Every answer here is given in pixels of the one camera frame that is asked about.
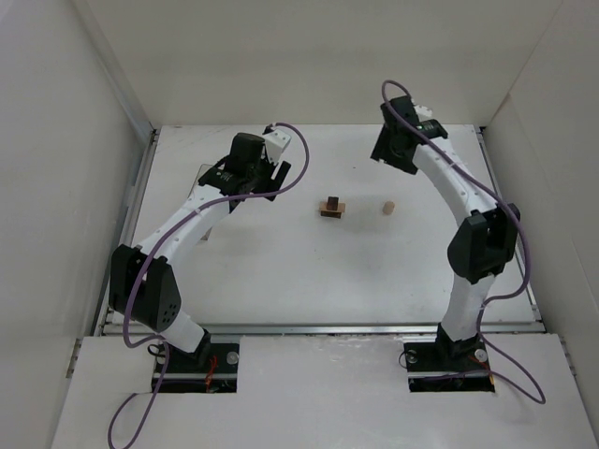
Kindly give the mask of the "light wood cylinder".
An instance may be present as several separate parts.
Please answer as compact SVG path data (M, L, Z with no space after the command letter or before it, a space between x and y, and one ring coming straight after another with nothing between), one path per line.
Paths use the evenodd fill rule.
M394 212L394 210L395 210L395 203L392 201L387 201L383 206L382 212L385 215L391 215Z

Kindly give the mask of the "light long wood block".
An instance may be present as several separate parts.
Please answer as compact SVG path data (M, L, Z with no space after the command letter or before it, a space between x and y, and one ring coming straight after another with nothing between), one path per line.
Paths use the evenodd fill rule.
M326 201L322 201L319 205L319 213L321 216L343 215L345 213L345 204L343 202L330 205Z

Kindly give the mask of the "dark brown wood cube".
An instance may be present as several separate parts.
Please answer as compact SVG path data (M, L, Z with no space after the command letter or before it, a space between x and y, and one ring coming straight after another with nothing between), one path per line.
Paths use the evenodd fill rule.
M339 208L339 198L330 196L327 201L327 210L337 210Z

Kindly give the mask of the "dark brown L block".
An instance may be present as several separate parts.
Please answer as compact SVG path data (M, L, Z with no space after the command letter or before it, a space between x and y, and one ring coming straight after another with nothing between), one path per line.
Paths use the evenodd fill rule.
M320 211L320 216L326 217L326 218L341 219L342 215L343 215L342 212L333 212L333 211L326 211L326 210L321 210Z

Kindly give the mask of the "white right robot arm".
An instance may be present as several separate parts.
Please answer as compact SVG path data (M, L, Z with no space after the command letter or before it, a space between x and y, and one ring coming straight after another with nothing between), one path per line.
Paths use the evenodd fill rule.
M480 368L475 353L485 348L477 331L479 313L496 277L515 253L516 206L505 214L498 200L477 186L455 152L447 131L422 121L404 95L381 106L384 124L371 158L405 173L423 173L452 212L457 231L446 254L454 273L446 314L428 343L405 351L412 372L461 372Z

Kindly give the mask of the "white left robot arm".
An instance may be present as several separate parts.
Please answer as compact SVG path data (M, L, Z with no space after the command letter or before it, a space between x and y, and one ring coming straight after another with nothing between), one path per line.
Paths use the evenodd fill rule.
M237 134L229 153L196 180L181 207L136 246L110 260L110 307L161 336L191 369L208 356L210 334L183 310L175 268L249 194L275 198L291 165L280 157L291 137L270 128Z

